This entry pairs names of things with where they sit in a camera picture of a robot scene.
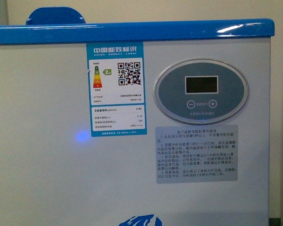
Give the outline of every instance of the chest freezer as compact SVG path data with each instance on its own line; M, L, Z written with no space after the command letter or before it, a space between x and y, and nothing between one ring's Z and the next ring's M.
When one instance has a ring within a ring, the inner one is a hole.
M267 226L273 35L0 26L0 225Z

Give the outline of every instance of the oval control panel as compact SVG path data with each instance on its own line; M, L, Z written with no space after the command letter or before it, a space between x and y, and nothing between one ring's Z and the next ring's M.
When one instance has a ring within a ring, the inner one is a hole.
M232 116L243 106L248 92L247 82L237 69L211 59L171 66L154 86L160 110L192 125L212 124Z

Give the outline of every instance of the blue logo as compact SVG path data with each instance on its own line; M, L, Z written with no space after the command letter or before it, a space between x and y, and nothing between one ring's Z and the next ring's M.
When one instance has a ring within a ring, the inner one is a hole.
M162 226L161 220L154 214L132 217L119 226Z

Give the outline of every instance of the freezer lid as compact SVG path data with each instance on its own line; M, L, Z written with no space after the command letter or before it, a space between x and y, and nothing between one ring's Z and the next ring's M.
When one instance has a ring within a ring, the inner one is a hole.
M0 45L270 37L271 19L0 26Z

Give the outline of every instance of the digital display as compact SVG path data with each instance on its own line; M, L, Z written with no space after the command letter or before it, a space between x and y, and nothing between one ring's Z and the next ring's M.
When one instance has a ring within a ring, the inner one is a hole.
M217 94L218 76L186 76L186 94Z

